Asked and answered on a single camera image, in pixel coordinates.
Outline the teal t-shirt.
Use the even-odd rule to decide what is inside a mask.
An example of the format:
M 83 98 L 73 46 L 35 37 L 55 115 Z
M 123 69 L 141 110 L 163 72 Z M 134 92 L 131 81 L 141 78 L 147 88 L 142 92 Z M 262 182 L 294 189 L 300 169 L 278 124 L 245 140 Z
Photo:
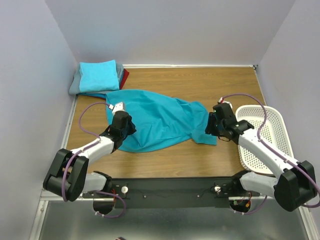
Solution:
M 217 144 L 215 136 L 205 133 L 209 113 L 198 101 L 138 89 L 109 92 L 105 99 L 111 105 L 124 103 L 136 128 L 136 132 L 124 140 L 121 151 L 152 152 L 189 139 L 197 144 Z

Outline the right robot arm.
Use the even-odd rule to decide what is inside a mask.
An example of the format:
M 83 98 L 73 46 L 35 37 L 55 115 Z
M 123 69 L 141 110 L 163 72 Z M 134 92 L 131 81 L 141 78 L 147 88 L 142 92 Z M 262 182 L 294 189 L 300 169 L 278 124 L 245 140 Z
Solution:
M 314 167 L 294 158 L 285 123 L 276 109 L 244 105 L 233 111 L 227 101 L 212 109 L 205 133 L 234 142 L 245 168 L 226 187 L 215 185 L 218 195 L 256 192 L 274 198 L 288 212 L 306 206 L 318 195 Z

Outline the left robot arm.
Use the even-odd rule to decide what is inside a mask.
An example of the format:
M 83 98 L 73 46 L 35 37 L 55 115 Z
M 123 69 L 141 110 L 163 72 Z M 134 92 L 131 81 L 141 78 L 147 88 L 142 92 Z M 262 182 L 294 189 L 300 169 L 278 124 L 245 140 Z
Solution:
M 115 112 L 112 123 L 96 140 L 73 150 L 58 150 L 44 178 L 43 188 L 66 202 L 92 191 L 101 198 L 107 197 L 111 191 L 108 176 L 99 172 L 88 174 L 88 166 L 115 152 L 135 132 L 132 117 L 126 111 Z

